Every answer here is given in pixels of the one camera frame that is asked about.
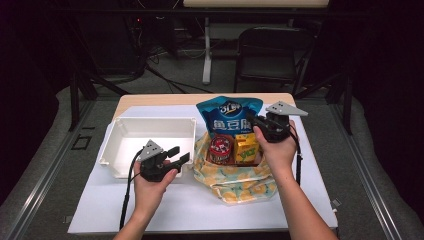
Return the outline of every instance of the black cable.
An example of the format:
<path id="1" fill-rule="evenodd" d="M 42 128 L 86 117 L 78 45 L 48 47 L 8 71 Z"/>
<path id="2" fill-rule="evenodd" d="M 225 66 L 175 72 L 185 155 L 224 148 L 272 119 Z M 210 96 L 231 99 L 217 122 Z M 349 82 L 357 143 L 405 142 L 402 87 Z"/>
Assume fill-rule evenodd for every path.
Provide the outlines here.
<path id="1" fill-rule="evenodd" d="M 179 83 L 179 82 L 175 82 L 175 81 L 172 81 L 170 79 L 167 79 L 162 74 L 160 74 L 158 71 L 156 71 L 155 69 L 153 69 L 152 67 L 150 67 L 148 64 L 146 64 L 146 70 L 148 70 L 151 73 L 155 74 L 159 78 L 165 80 L 166 82 L 168 82 L 169 84 L 171 84 L 172 86 L 174 86 L 175 88 L 177 88 L 178 90 L 180 90 L 182 93 L 188 93 L 188 92 L 185 91 L 185 90 L 183 90 L 182 88 L 178 87 L 177 84 L 178 85 L 181 85 L 181 86 L 185 86 L 185 87 L 194 88 L 194 89 L 197 89 L 197 90 L 200 90 L 200 91 L 204 91 L 204 92 L 207 92 L 207 93 L 213 93 L 213 92 L 208 91 L 206 89 L 198 88 L 198 87 L 195 87 L 195 86 L 191 86 L 191 85 L 188 85 L 188 84 Z"/>
<path id="2" fill-rule="evenodd" d="M 130 170 L 128 172 L 127 192 L 125 193 L 124 203 L 122 204 L 121 221 L 119 223 L 119 230 L 121 230 L 124 227 L 125 215 L 127 214 L 128 201 L 130 200 L 131 181 L 137 176 L 137 175 L 135 175 L 133 178 L 131 178 L 132 171 L 133 171 L 133 168 L 134 168 L 134 163 L 135 163 L 137 157 L 141 154 L 141 151 L 143 151 L 143 149 L 138 151 L 135 154 L 134 159 L 132 160 L 131 165 L 130 165 Z"/>
<path id="3" fill-rule="evenodd" d="M 293 128 L 293 130 L 295 131 L 296 135 L 294 135 L 291 131 L 290 131 L 290 136 L 293 138 L 294 142 L 296 143 L 296 148 L 297 148 L 297 157 L 296 157 L 296 182 L 300 185 L 300 176 L 301 176 L 301 171 L 302 171 L 302 152 L 300 150 L 300 143 L 299 143 L 299 139 L 297 137 L 297 132 L 296 129 L 290 125 L 291 128 Z"/>

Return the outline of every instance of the red can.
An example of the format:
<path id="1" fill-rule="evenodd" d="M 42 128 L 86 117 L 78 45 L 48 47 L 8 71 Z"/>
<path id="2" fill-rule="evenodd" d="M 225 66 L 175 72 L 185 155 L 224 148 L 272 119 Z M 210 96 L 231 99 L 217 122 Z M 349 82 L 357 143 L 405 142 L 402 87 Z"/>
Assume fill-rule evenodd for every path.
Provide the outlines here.
<path id="1" fill-rule="evenodd" d="M 226 164 L 231 155 L 231 142 L 228 138 L 216 136 L 209 147 L 209 159 L 215 164 Z"/>

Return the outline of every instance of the forearm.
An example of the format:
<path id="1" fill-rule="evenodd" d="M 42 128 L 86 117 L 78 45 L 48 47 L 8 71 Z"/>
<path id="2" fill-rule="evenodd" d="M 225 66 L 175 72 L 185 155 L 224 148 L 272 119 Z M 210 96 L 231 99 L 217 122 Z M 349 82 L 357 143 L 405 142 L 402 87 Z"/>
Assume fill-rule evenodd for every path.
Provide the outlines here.
<path id="1" fill-rule="evenodd" d="M 151 218 L 148 214 L 133 214 L 114 239 L 140 240 Z"/>
<path id="2" fill-rule="evenodd" d="M 291 169 L 274 173 L 292 239 L 336 239 L 293 177 Z"/>

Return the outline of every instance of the white tabletop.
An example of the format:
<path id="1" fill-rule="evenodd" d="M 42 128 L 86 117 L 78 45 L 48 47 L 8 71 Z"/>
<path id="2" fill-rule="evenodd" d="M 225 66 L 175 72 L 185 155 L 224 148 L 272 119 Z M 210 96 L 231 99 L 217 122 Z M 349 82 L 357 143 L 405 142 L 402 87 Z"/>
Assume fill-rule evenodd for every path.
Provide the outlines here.
<path id="1" fill-rule="evenodd" d="M 261 115 L 265 115 L 264 104 Z M 206 132 L 203 118 L 195 105 L 130 107 L 123 117 L 195 117 L 196 139 Z M 319 172 L 300 117 L 291 116 L 296 123 L 303 153 L 301 187 L 318 213 L 330 228 L 338 226 L 330 199 Z M 107 139 L 110 126 L 105 134 Z M 99 156 L 81 195 L 78 208 L 68 233 L 105 234 L 119 230 L 126 180 L 116 179 L 109 169 L 101 166 Z M 134 209 L 134 192 L 128 204 L 127 219 Z M 146 229 L 146 233 L 200 233 L 288 230 L 287 221 L 278 196 L 266 201 L 228 205 L 218 199 L 185 168 L 181 178 L 168 186 L 162 203 Z"/>

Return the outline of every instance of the plastic container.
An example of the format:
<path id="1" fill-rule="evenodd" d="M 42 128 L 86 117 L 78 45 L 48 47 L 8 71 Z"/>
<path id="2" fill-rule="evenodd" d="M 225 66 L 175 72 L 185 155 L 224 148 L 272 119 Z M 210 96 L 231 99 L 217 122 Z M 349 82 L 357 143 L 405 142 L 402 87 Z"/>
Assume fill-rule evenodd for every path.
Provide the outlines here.
<path id="1" fill-rule="evenodd" d="M 135 154 L 151 139 L 163 151 L 179 146 L 180 153 L 169 158 L 171 162 L 190 152 L 193 163 L 196 118 L 138 118 L 120 117 L 112 123 L 105 136 L 105 147 L 99 163 L 107 166 L 115 178 L 128 178 L 128 171 Z"/>

